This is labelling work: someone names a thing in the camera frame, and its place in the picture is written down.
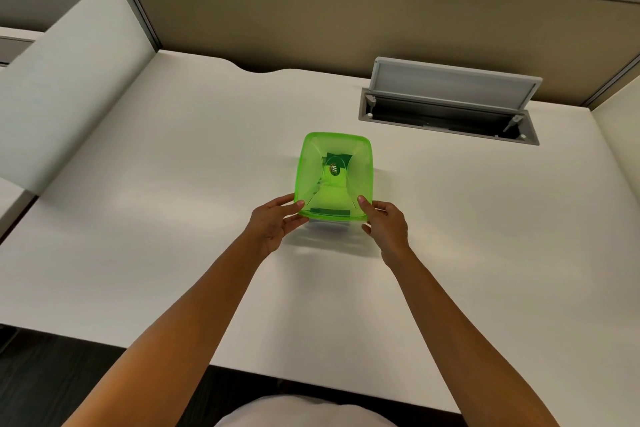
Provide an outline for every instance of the floor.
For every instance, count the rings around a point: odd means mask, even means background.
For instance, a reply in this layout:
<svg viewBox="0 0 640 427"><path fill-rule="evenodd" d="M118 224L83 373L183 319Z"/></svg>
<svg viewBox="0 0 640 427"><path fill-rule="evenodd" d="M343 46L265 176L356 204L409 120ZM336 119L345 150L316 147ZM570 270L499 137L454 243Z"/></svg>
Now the floor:
<svg viewBox="0 0 640 427"><path fill-rule="evenodd" d="M0 325L0 425L58 427L124 350ZM297 394L360 405L404 426L464 427L459 414L209 366L179 427L212 427L265 395Z"/></svg>

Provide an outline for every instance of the hand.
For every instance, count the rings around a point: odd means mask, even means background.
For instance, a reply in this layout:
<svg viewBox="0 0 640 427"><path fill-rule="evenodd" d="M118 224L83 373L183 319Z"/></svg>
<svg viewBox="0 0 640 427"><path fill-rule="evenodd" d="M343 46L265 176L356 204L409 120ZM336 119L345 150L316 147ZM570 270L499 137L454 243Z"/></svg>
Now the hand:
<svg viewBox="0 0 640 427"><path fill-rule="evenodd" d="M394 265L407 253L413 253L407 237L409 227L395 204L384 201L373 201L372 204L364 196L358 196L358 203L369 218L362 229L376 241L388 266Z"/></svg>
<svg viewBox="0 0 640 427"><path fill-rule="evenodd" d="M251 213L243 235L259 241L260 252L264 257L278 249L285 235L309 221L308 218L297 214L305 205L304 201L300 200L297 203L284 206L293 200L293 196L291 193L276 197L268 203L258 206Z"/></svg>

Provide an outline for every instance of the gray lid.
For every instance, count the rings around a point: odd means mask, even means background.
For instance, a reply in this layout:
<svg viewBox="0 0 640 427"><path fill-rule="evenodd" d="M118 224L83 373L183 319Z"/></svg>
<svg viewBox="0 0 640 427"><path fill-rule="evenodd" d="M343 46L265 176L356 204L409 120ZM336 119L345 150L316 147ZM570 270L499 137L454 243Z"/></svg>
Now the gray lid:
<svg viewBox="0 0 640 427"><path fill-rule="evenodd" d="M542 78L467 67L376 58L369 90L397 98L523 108Z"/></svg>

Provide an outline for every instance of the person's right hand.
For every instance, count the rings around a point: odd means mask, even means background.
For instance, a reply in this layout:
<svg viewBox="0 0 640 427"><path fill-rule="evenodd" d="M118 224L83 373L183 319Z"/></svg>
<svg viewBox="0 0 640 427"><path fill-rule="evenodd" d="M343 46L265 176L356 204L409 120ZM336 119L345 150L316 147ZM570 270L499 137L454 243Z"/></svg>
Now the person's right hand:
<svg viewBox="0 0 640 427"><path fill-rule="evenodd" d="M388 266L413 253L407 237L409 227L395 204L384 201L373 201L372 204L364 196L358 196L358 203L369 218L362 229L376 241Z"/></svg>

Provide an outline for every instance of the green bowl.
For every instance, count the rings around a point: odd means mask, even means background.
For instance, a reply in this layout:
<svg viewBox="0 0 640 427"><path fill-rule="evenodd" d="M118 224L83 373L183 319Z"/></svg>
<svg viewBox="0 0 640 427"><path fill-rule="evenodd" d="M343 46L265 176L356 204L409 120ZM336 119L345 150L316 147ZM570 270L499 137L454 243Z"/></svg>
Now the green bowl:
<svg viewBox="0 0 640 427"><path fill-rule="evenodd" d="M305 137L296 174L295 200L316 220L366 221L358 196L373 197L371 142L359 135L315 131Z"/></svg>

